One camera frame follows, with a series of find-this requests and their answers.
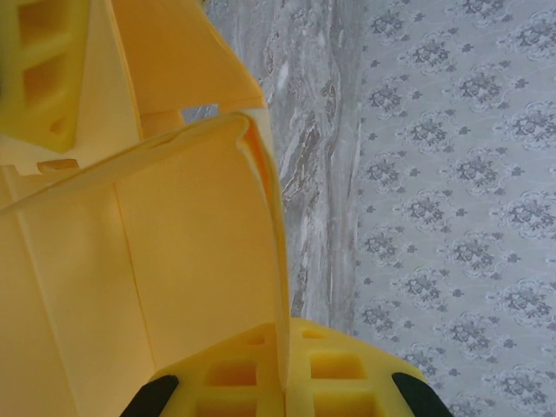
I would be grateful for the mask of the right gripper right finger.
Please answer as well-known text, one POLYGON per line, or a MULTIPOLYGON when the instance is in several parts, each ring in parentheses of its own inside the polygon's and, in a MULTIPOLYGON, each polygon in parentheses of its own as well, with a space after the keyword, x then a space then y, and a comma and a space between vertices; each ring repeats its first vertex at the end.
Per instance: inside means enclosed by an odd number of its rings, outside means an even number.
POLYGON ((411 363, 302 318, 290 320, 287 416, 450 416, 411 363))

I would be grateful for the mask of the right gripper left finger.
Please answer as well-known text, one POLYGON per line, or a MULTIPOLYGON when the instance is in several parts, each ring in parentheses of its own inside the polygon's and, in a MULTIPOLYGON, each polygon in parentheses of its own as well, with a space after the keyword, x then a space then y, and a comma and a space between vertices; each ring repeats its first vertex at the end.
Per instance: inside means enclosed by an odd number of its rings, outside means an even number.
POLYGON ((275 326, 261 324, 157 371, 125 416, 284 416, 275 326))

